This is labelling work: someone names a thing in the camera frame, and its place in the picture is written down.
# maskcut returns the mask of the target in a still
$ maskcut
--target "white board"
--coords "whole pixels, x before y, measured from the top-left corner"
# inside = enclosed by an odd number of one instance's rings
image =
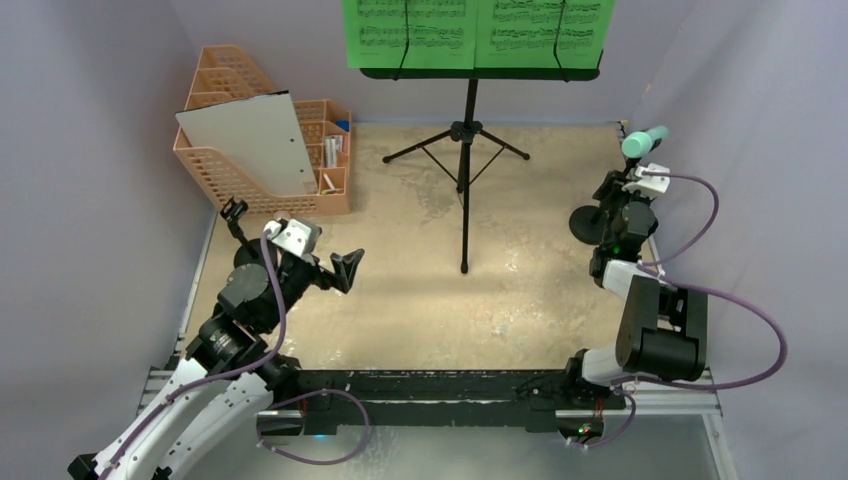
[[[186,110],[176,116],[193,146],[217,148],[268,193],[318,192],[288,92]]]

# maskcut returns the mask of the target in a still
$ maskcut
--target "black base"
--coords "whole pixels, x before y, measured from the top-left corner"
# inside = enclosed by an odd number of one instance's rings
[[[568,219],[568,228],[577,240],[587,245],[598,245],[604,234],[607,214],[594,205],[584,205],[573,212]]]
[[[606,410],[625,408],[622,397],[611,395],[609,388],[577,378],[580,358],[569,365],[565,370],[301,370],[297,385],[302,392],[349,391],[366,402],[374,426],[511,426],[530,433],[562,432],[569,425],[557,411],[591,411],[601,398]],[[308,412],[304,435],[335,435],[339,425],[363,421],[356,405],[332,395],[310,398]],[[282,417],[265,417],[260,424],[291,421],[290,415]]]

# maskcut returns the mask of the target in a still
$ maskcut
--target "green sheet music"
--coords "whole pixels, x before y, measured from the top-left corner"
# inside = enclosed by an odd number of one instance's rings
[[[593,69],[615,0],[342,0],[348,66]]]
[[[615,0],[481,0],[476,67],[595,68]]]
[[[478,0],[342,0],[352,68],[474,67]]]

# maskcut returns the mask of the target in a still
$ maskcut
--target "tripod stand leg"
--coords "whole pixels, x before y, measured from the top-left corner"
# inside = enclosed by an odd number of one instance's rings
[[[521,150],[519,150],[519,149],[513,147],[512,145],[504,142],[500,138],[492,135],[491,133],[489,133],[485,130],[480,130],[480,135],[483,135],[485,138],[491,140],[492,142],[497,143],[498,145],[500,145],[500,146],[504,147],[505,149],[509,150],[510,152],[518,155],[519,157],[523,158],[524,160],[530,160],[530,154],[529,153],[522,152]]]
[[[383,157],[383,163],[389,163],[392,160],[396,159],[397,157],[402,157],[402,156],[406,155],[407,153],[412,153],[412,152],[414,152],[414,151],[416,151],[420,148],[424,148],[427,145],[430,145],[431,143],[438,142],[439,140],[447,137],[448,135],[450,135],[450,130],[447,130],[447,131],[442,132],[438,135],[432,136],[432,137],[428,138],[427,140],[418,142],[411,147],[404,148],[403,150],[401,150],[397,153],[393,153],[391,155],[385,156],[385,157]]]
[[[471,144],[463,143],[462,150],[459,156],[459,185],[457,189],[462,188],[462,263],[459,265],[459,271],[463,274],[468,273],[468,220],[471,211],[471,189],[469,188],[469,178],[471,178]]]

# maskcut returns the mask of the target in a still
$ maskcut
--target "music stand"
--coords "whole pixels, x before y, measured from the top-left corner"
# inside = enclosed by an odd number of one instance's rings
[[[477,103],[477,83],[482,79],[500,80],[559,80],[563,81],[591,81],[598,78],[600,71],[594,69],[556,69],[556,68],[475,68],[471,70],[446,70],[446,69],[396,69],[396,68],[363,68],[360,70],[366,77],[377,80],[399,80],[399,79],[436,79],[436,78],[463,78],[468,79],[468,91],[465,100],[465,117],[463,121],[453,122],[451,127],[438,135],[407,147],[397,153],[383,157],[383,163],[406,155],[416,150],[424,150],[424,153],[444,171],[456,183],[457,193],[463,194],[462,201],[462,262],[460,271],[468,273],[468,223],[470,219],[471,184],[482,174],[486,168],[504,151],[509,150],[519,155],[524,160],[530,159],[530,154],[522,152],[500,138],[486,132],[483,124],[474,120],[474,107]],[[471,144],[474,137],[480,134],[484,138],[500,145],[500,150],[471,177]],[[462,142],[459,154],[459,171],[456,177],[436,159],[428,150],[427,146],[443,138],[450,137],[454,142]]]

